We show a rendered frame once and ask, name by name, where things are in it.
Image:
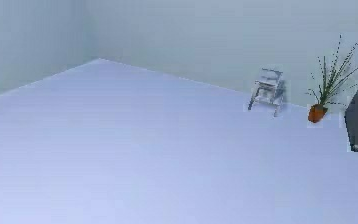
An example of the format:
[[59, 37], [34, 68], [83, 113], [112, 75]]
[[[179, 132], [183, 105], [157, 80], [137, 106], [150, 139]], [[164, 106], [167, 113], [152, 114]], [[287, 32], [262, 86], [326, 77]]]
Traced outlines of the houseplant in orange pot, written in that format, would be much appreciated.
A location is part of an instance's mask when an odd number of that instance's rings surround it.
[[311, 123], [320, 122], [329, 110], [330, 105], [340, 105], [340, 102], [334, 102], [333, 99], [342, 91], [342, 87], [358, 71], [358, 65], [352, 67], [352, 59], [356, 53], [358, 43], [355, 42], [344, 59], [340, 61], [340, 50], [343, 43], [342, 35], [336, 50], [333, 52], [331, 62], [327, 57], [319, 57], [319, 69], [321, 82], [317, 85], [317, 90], [309, 88], [307, 95], [313, 96], [315, 103], [310, 106], [307, 119]]

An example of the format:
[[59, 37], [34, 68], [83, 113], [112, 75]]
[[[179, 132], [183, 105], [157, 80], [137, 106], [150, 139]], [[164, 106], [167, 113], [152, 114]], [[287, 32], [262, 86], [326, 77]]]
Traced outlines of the white chair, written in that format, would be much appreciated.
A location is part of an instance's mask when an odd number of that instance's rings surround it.
[[261, 75], [255, 81], [248, 110], [252, 109], [255, 102], [267, 103], [275, 107], [273, 116], [278, 116], [285, 95], [282, 75], [283, 72], [279, 70], [270, 68], [261, 69]]

